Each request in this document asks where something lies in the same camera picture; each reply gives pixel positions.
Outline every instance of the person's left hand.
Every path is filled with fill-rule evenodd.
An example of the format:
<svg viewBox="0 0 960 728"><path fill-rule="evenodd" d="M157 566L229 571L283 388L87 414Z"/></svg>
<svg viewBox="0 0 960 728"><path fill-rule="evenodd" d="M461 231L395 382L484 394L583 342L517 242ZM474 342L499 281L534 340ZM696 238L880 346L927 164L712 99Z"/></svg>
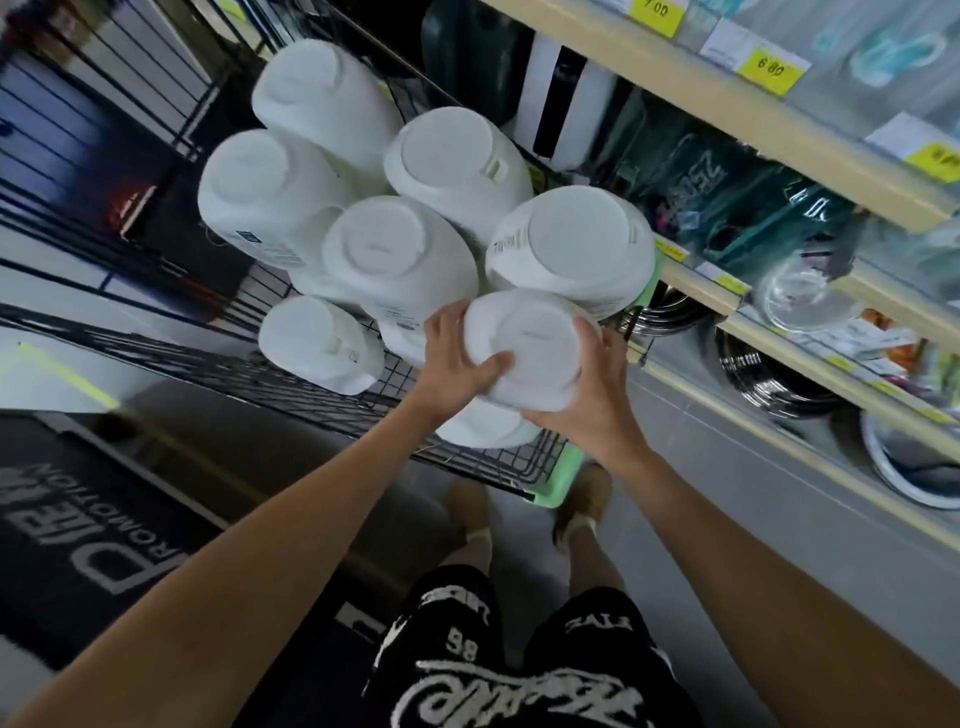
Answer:
<svg viewBox="0 0 960 728"><path fill-rule="evenodd" d="M464 349L464 313L469 301L444 306L423 323L426 364L417 384L404 398L439 427L514 366L511 352L494 354L473 364Z"/></svg>

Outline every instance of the yellow price tag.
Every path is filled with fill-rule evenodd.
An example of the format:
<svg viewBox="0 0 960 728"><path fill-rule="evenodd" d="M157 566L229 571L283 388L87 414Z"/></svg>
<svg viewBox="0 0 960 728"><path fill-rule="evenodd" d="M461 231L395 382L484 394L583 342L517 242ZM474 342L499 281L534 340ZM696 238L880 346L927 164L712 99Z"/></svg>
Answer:
<svg viewBox="0 0 960 728"><path fill-rule="evenodd" d="M904 161L922 169L940 182L960 181L960 151L941 141L933 141Z"/></svg>
<svg viewBox="0 0 960 728"><path fill-rule="evenodd" d="M527 162L527 169L530 170L530 183L534 186L534 194L540 195L546 192L546 175L543 170Z"/></svg>
<svg viewBox="0 0 960 728"><path fill-rule="evenodd" d="M634 0L630 17L638 23L657 31L662 36L673 37L684 19L686 3L673 0Z"/></svg>
<svg viewBox="0 0 960 728"><path fill-rule="evenodd" d="M946 412L941 412L939 409L933 409L931 407L920 410L920 413L928 420L933 420L933 422L940 423L941 425L960 425L954 418Z"/></svg>
<svg viewBox="0 0 960 728"><path fill-rule="evenodd" d="M875 379L874 381L870 382L870 386L872 386L874 389L880 390L883 394L889 395L890 397L900 397L903 394L903 390L901 390L899 387L895 387L889 381L885 381L883 379Z"/></svg>
<svg viewBox="0 0 960 728"><path fill-rule="evenodd" d="M852 372L855 367L853 362L849 359L845 359L843 356L838 356L835 353L829 353L824 357L824 361L829 362L834 367L842 369L844 372Z"/></svg>
<svg viewBox="0 0 960 728"><path fill-rule="evenodd" d="M678 263L683 263L687 258L690 257L690 253L688 251L685 251L676 243L671 243L669 240L664 240L661 237L654 237L654 242L664 255L669 258L673 258Z"/></svg>
<svg viewBox="0 0 960 728"><path fill-rule="evenodd" d="M729 273L725 273L722 276L717 276L713 279L713 282L717 285L722 285L731 293L735 293L737 296L746 295L747 291L750 290L750 286L744 283L740 279L736 279L731 276Z"/></svg>
<svg viewBox="0 0 960 728"><path fill-rule="evenodd" d="M789 91L805 71L805 68L779 58L762 45L757 46L747 62L736 69L745 79L763 86L776 96Z"/></svg>

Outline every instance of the black shorts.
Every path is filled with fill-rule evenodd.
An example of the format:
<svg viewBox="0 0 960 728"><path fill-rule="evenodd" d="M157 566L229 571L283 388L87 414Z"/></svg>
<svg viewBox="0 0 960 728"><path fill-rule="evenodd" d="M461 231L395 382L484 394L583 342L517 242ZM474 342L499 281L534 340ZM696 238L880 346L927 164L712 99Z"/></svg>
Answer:
<svg viewBox="0 0 960 728"><path fill-rule="evenodd" d="M570 599L511 673L490 580L462 565L431 571L407 596L364 700L364 725L391 728L701 725L623 592Z"/></svg>

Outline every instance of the hand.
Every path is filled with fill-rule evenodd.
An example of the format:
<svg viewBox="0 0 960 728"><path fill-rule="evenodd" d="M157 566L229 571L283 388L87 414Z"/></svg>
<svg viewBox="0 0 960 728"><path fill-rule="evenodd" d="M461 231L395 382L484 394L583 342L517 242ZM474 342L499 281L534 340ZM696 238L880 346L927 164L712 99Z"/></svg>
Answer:
<svg viewBox="0 0 960 728"><path fill-rule="evenodd" d="M426 364L413 391L404 402L415 406L433 426L439 427L487 392L514 366L511 352L500 352L475 365L464 349L464 313L469 301L441 308L423 323L426 333Z"/></svg>
<svg viewBox="0 0 960 728"><path fill-rule="evenodd" d="M622 473L650 452L627 399L627 342L609 328L597 336L579 317L573 326L580 338L576 398L563 412L524 410L523 416L559 432L607 470Z"/></svg>

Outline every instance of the shoe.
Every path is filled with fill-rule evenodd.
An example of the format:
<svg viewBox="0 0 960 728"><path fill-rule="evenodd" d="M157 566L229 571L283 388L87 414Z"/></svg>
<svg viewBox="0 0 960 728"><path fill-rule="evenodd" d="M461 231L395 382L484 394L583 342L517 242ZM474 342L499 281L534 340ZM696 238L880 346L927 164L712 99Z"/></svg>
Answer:
<svg viewBox="0 0 960 728"><path fill-rule="evenodd" d="M588 519L594 525L602 521L612 497L613 478L610 473L599 463L590 463L583 468L557 509L557 521L553 526L554 546L564 551L566 530L574 516Z"/></svg>
<svg viewBox="0 0 960 728"><path fill-rule="evenodd" d="M458 477L444 494L444 506L450 520L468 535L490 527L490 497L483 483Z"/></svg>

